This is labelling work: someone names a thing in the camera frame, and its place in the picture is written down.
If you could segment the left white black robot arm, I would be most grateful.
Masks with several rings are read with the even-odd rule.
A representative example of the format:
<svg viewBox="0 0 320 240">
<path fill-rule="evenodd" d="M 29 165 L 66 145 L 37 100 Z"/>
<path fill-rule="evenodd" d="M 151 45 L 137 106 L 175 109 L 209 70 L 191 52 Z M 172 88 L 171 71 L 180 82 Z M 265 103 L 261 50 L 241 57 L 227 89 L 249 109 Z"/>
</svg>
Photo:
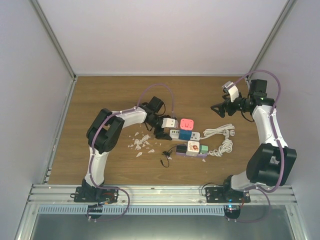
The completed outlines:
<svg viewBox="0 0 320 240">
<path fill-rule="evenodd" d="M 100 110 L 86 133 L 90 160 L 81 185 L 87 188 L 85 195 L 90 201 L 98 202 L 103 197 L 103 189 L 99 186 L 105 182 L 104 170 L 107 158 L 116 146 L 124 128 L 147 124 L 154 130 L 156 139 L 172 140 L 165 132 L 165 128 L 176 128 L 177 118 L 173 115 L 158 114 L 163 105 L 164 102 L 154 96 L 150 102 L 144 102 L 130 109 L 111 111 L 103 108 Z"/>
</svg>

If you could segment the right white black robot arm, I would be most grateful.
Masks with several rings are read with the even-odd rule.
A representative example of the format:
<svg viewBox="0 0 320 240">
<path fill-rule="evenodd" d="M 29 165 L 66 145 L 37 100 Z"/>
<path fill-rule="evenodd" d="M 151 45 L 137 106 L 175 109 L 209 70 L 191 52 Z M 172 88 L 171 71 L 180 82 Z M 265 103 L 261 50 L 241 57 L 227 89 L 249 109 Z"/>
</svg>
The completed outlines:
<svg viewBox="0 0 320 240">
<path fill-rule="evenodd" d="M 297 158 L 295 149 L 289 148 L 282 137 L 277 121 L 276 101 L 267 96 L 267 81 L 250 82 L 247 97 L 243 97 L 236 85 L 228 81 L 222 86 L 223 102 L 211 106 L 220 117 L 236 112 L 249 113 L 256 125 L 259 147 L 247 163 L 246 170 L 230 175 L 223 182 L 221 196 L 228 203 L 234 202 L 240 193 L 258 189 L 272 193 L 283 186 Z"/>
</svg>

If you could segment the white USB power strip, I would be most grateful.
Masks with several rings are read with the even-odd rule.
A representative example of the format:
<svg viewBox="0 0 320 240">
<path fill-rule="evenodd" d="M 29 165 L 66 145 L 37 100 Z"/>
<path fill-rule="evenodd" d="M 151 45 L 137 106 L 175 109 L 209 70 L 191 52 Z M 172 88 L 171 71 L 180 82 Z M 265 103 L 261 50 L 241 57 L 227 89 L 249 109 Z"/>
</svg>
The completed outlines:
<svg viewBox="0 0 320 240">
<path fill-rule="evenodd" d="M 192 132 L 191 137 L 189 139 L 180 139 L 180 130 L 178 129 L 171 129 L 169 131 L 169 136 L 173 141 L 180 141 L 180 142 L 186 142 L 186 141 L 200 141 L 201 139 L 201 134 L 199 132 Z"/>
</svg>

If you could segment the pink cube plug adapter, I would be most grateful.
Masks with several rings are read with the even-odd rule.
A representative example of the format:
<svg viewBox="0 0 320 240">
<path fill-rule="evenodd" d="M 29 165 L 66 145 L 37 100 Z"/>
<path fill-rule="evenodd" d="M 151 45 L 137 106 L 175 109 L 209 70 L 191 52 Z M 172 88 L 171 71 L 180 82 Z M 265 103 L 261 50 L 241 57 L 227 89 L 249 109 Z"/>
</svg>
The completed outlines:
<svg viewBox="0 0 320 240">
<path fill-rule="evenodd" d="M 192 131 L 194 128 L 194 121 L 192 119 L 182 118 L 179 126 L 181 130 Z"/>
</svg>

